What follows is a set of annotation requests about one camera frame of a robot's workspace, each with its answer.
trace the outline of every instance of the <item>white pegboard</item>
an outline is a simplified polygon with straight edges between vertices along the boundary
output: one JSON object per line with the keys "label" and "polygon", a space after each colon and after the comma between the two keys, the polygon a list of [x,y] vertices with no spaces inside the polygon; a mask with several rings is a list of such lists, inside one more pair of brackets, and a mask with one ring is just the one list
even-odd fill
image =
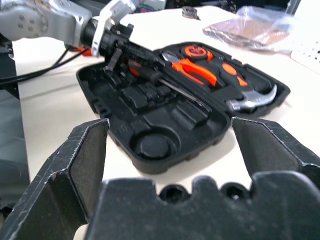
{"label": "white pegboard", "polygon": [[320,74],[320,37],[309,37],[296,43],[291,58]]}

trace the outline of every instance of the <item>hammer head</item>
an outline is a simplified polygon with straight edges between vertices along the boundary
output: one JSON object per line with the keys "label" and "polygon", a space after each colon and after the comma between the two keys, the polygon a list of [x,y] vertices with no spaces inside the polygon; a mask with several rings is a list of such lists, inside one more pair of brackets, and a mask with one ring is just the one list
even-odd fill
{"label": "hammer head", "polygon": [[261,94],[255,90],[242,92],[243,100],[228,100],[226,105],[231,111],[253,110],[254,108],[271,103],[277,95],[277,85],[267,94]]}

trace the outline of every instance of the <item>black tool case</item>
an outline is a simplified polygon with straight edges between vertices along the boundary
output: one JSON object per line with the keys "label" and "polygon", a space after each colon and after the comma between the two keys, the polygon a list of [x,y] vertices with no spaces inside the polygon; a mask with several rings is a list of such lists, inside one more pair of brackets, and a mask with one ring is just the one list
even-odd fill
{"label": "black tool case", "polygon": [[234,86],[200,85],[175,71],[170,63],[163,68],[165,80],[200,99],[204,107],[160,82],[152,83],[134,76],[121,60],[112,72],[103,70],[104,62],[82,68],[77,79],[92,110],[101,118],[109,119],[109,135],[143,173],[159,174],[179,162],[192,159],[222,140],[231,117],[264,116],[281,105],[290,93],[282,82],[203,43],[183,42],[154,52],[159,55],[164,51],[179,54],[183,47],[191,45],[213,54],[212,61],[203,59],[196,64],[214,72],[219,80],[223,78],[215,61],[231,65],[262,94],[277,85],[276,97],[270,104],[253,111],[232,112],[225,101],[243,97]]}

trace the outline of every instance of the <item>plastic bag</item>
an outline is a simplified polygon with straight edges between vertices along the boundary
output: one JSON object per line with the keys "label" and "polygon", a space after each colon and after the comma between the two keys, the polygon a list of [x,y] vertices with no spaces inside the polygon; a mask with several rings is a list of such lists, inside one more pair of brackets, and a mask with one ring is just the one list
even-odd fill
{"label": "plastic bag", "polygon": [[223,43],[249,50],[291,52],[295,26],[292,15],[254,6],[241,7],[234,18],[203,28]]}

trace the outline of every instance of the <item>table surface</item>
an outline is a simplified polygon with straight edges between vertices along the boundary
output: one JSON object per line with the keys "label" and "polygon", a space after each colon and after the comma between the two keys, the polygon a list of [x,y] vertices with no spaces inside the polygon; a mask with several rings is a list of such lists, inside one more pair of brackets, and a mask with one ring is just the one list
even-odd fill
{"label": "table surface", "polygon": [[[288,55],[236,49],[204,36],[202,28],[231,18],[233,14],[230,12],[206,6],[198,8],[198,15],[201,21],[182,17],[181,9],[170,9],[128,15],[121,23],[133,24],[130,40],[151,50],[186,41],[202,42],[288,85],[291,94],[283,105],[264,119],[278,122],[320,156],[320,130],[317,124],[320,116],[317,101],[320,75],[293,61]],[[14,42],[13,46],[19,75],[51,65],[64,51],[62,42],[50,38],[22,39]],[[78,85],[76,72],[88,64],[102,61],[103,58],[80,57],[42,77],[19,84],[31,179],[75,126],[98,118]],[[226,182],[238,182],[250,187],[251,179],[232,129],[219,144],[159,175],[137,171],[124,151],[110,138],[107,141],[103,179],[142,176],[154,179],[157,191],[171,183],[182,184],[191,191],[192,179],[199,175],[211,176],[219,187]]]}

